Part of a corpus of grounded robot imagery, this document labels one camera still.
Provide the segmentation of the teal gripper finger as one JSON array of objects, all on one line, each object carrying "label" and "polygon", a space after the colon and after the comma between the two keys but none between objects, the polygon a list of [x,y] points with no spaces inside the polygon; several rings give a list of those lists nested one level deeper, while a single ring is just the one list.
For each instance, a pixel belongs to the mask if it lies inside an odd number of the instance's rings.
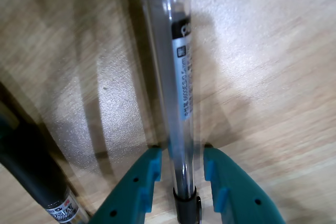
[{"label": "teal gripper finger", "polygon": [[161,179],[162,150],[148,149],[108,195],[91,223],[144,223],[152,210],[154,183]]},{"label": "teal gripper finger", "polygon": [[214,211],[222,223],[285,223],[271,198],[228,155],[206,146],[203,160]]}]

